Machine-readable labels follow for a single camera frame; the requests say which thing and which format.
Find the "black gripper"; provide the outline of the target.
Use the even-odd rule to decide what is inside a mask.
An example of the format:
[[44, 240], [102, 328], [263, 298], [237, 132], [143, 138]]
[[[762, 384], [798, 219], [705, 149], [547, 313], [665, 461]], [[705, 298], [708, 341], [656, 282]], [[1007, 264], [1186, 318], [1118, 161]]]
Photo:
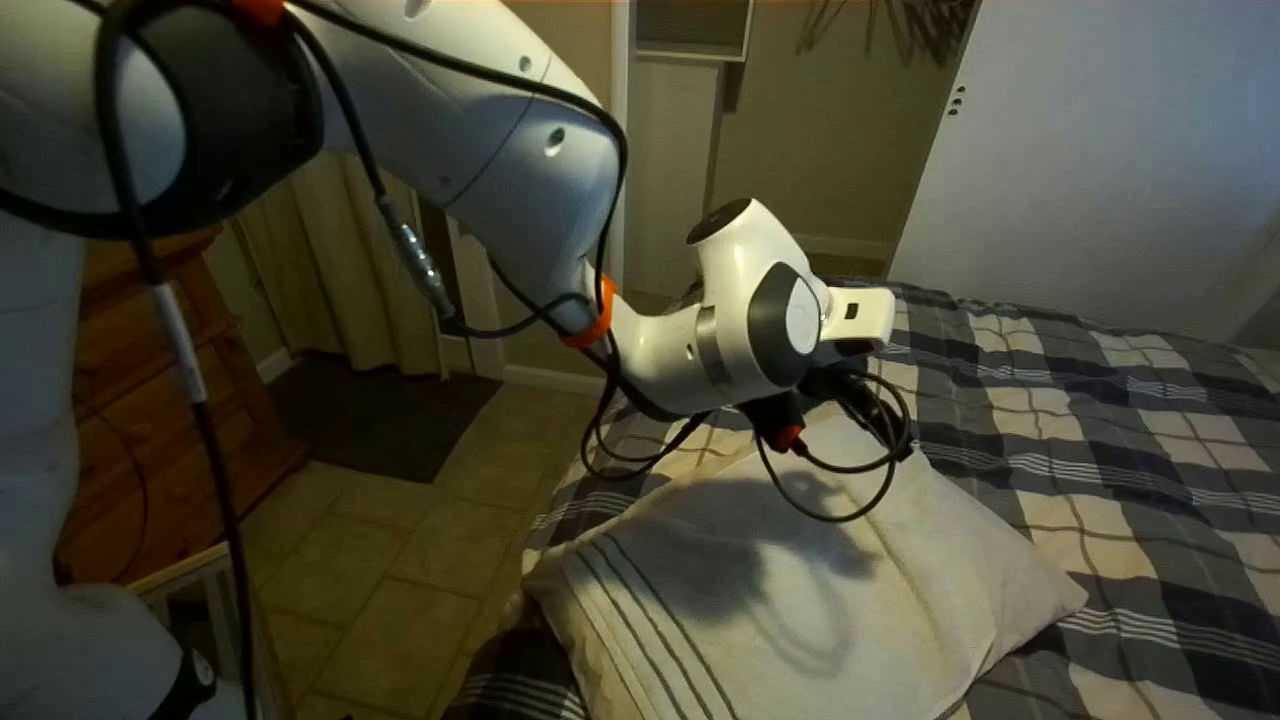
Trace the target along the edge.
[[834, 404], [857, 428], [873, 431], [886, 461], [911, 457], [917, 431], [902, 395], [850, 361], [812, 369], [794, 386], [747, 399], [742, 417], [773, 453], [804, 457], [804, 410], [818, 404]]

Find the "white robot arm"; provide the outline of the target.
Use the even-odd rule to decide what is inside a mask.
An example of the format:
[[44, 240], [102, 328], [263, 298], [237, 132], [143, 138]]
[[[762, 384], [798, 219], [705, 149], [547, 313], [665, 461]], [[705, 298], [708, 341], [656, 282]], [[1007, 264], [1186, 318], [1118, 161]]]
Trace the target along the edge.
[[243, 720], [136, 592], [65, 582], [81, 268], [207, 226], [328, 149], [464, 219], [532, 313], [646, 410], [696, 417], [886, 341], [890, 296], [807, 268], [739, 198], [691, 232], [705, 296], [644, 317], [605, 274], [627, 138], [505, 0], [0, 0], [0, 715]]

